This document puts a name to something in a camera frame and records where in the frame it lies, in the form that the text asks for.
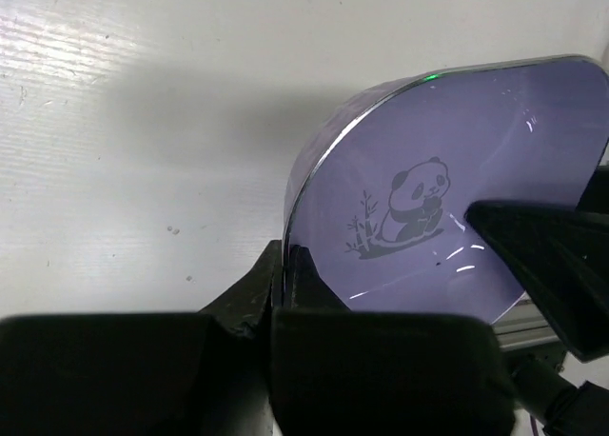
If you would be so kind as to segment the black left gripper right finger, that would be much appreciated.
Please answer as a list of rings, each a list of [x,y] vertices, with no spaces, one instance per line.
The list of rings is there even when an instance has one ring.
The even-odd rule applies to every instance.
[[[270,401],[285,435],[508,435],[516,422],[491,326],[351,311],[297,246],[272,312]]]

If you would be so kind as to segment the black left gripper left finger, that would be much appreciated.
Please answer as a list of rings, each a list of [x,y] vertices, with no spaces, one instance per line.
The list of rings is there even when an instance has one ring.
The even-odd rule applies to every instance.
[[[271,241],[193,312],[19,315],[1,322],[5,435],[270,435]]]

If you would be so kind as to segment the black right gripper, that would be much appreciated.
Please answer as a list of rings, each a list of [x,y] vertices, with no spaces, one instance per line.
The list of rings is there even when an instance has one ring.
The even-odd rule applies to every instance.
[[[465,214],[581,361],[608,354],[608,213],[609,166],[601,165],[577,209],[479,201]]]

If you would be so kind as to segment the purple plate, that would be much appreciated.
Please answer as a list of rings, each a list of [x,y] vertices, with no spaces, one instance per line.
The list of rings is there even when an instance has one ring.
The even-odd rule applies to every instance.
[[[574,208],[608,142],[608,76],[562,56],[380,84],[302,149],[285,194],[285,274],[306,249],[360,311],[499,320],[523,295],[466,224],[500,200]]]

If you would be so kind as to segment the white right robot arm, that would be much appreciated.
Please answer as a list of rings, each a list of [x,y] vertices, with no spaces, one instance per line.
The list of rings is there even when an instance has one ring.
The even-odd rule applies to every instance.
[[[480,201],[466,220],[503,260],[568,352],[608,354],[608,167],[598,167],[576,208]],[[508,365],[517,398],[547,435],[605,435],[608,391],[574,386],[540,358]]]

